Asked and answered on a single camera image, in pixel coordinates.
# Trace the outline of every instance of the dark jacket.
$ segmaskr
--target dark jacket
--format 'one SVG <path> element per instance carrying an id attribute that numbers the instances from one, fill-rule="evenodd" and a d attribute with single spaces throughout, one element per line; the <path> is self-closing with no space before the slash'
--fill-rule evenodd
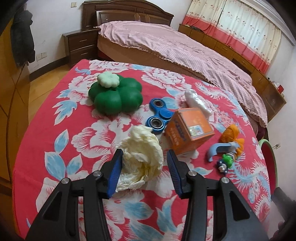
<path id="1" fill-rule="evenodd" d="M 11 26 L 12 53 L 17 66 L 23 66 L 27 61 L 35 61 L 34 41 L 30 25 L 32 13 L 27 10 L 19 11 L 15 14 Z"/>

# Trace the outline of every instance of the green flower-shaped toy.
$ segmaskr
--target green flower-shaped toy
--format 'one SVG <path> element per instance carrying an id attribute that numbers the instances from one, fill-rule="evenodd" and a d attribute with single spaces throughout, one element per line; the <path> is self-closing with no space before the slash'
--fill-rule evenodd
<path id="1" fill-rule="evenodd" d="M 89 89 L 89 97 L 98 112 L 116 115 L 120 112 L 133 112 L 143 102 L 142 85 L 133 78 L 124 78 L 111 72 L 98 75 L 98 81 Z"/>

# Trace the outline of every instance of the blue fidget spinner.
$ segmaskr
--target blue fidget spinner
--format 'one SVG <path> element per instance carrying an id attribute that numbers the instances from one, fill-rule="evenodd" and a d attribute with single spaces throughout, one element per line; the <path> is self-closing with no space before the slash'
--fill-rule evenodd
<path id="1" fill-rule="evenodd" d="M 146 121 L 146 126 L 152 127 L 155 134 L 160 134 L 173 116 L 174 112 L 167 109 L 162 99 L 154 98 L 149 103 L 150 109 L 155 115 L 150 116 Z"/>

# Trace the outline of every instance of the wall outlet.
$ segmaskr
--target wall outlet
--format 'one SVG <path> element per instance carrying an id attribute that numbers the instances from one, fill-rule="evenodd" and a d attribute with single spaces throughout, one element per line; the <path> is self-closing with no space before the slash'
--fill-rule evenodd
<path id="1" fill-rule="evenodd" d="M 273 146 L 272 148 L 275 149 L 275 150 L 277 150 L 277 149 L 279 149 L 280 147 L 281 147 L 281 144 L 279 143 L 279 144 L 276 144 L 275 146 Z"/>
<path id="2" fill-rule="evenodd" d="M 40 54 L 36 55 L 36 60 L 39 61 L 39 60 L 46 58 L 46 57 L 47 57 L 47 52 L 40 53 Z"/>
<path id="3" fill-rule="evenodd" d="M 41 59 L 42 59 L 41 54 L 37 54 L 37 55 L 36 55 L 36 60 L 39 61 L 39 60 L 41 60 Z"/>

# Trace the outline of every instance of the white plastic bag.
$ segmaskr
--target white plastic bag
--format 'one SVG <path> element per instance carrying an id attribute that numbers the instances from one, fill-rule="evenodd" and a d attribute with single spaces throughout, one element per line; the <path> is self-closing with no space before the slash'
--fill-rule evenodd
<path id="1" fill-rule="evenodd" d="M 199 96 L 195 90 L 191 89 L 185 91 L 185 99 L 189 107 L 200 108 L 207 119 L 209 119 L 209 117 L 213 114 L 213 111 L 207 107 L 206 103 L 204 102 L 204 98 Z"/>

